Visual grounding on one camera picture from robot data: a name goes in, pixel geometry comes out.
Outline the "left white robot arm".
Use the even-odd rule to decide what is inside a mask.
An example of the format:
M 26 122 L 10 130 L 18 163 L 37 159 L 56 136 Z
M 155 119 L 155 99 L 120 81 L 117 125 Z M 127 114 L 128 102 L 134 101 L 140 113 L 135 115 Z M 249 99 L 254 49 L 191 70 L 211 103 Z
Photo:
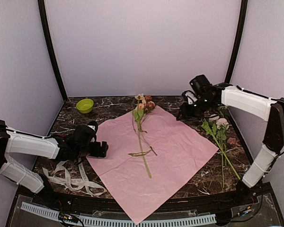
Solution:
M 98 124 L 91 121 L 88 125 L 78 125 L 66 136 L 38 136 L 8 127 L 0 120 L 0 175 L 18 185 L 24 186 L 47 206 L 57 203 L 57 195 L 46 188 L 42 177 L 11 157 L 11 154 L 25 154 L 45 157 L 56 161 L 75 162 L 81 157 L 105 158 L 107 142 L 97 141 Z

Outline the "peach and orange flower stem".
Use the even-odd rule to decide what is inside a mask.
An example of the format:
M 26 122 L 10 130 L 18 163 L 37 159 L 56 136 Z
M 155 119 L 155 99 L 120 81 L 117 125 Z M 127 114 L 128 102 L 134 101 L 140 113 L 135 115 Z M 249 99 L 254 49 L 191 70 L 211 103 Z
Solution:
M 142 128 L 143 123 L 146 121 L 150 113 L 156 108 L 156 104 L 153 102 L 152 97 L 144 94 L 137 94 L 132 102 L 132 127 L 133 131 L 137 135 L 139 152 L 128 153 L 131 157 L 141 157 L 147 172 L 147 176 L 151 179 L 151 171 L 149 169 L 146 156 L 152 152 L 157 156 L 157 153 L 146 140 L 146 130 Z

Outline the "pink wrapping paper sheet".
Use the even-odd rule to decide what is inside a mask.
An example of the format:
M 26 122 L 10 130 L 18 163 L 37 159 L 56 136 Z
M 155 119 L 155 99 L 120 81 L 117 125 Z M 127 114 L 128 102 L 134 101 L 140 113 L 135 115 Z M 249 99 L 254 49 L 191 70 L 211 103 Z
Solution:
M 139 141 L 132 113 L 99 125 L 105 158 L 88 161 L 129 218 L 140 224 L 183 187 L 217 152 L 197 131 L 157 106 L 142 124 Z

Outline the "white rose stem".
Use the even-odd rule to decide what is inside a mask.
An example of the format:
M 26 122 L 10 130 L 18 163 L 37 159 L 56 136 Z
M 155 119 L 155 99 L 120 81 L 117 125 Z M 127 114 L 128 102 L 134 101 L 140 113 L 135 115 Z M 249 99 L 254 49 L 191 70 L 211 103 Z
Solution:
M 226 167 L 226 165 L 229 165 L 229 167 L 236 175 L 237 179 L 240 180 L 241 177 L 235 170 L 233 164 L 226 154 L 226 132 L 229 128 L 228 120 L 226 118 L 220 118 L 219 116 L 212 116 L 208 120 L 202 119 L 201 127 L 205 130 L 207 135 L 212 137 L 215 144 L 219 148 L 221 154 L 222 187 L 224 188 L 225 185 L 224 168 Z

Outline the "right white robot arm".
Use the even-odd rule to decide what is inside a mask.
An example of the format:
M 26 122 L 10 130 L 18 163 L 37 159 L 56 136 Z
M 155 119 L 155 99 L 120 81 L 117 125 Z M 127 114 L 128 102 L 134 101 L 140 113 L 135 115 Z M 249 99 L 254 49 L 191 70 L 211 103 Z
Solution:
M 201 117 L 218 106 L 231 109 L 253 163 L 242 182 L 254 187 L 284 154 L 284 97 L 267 97 L 226 83 L 193 85 L 182 93 L 179 120 Z

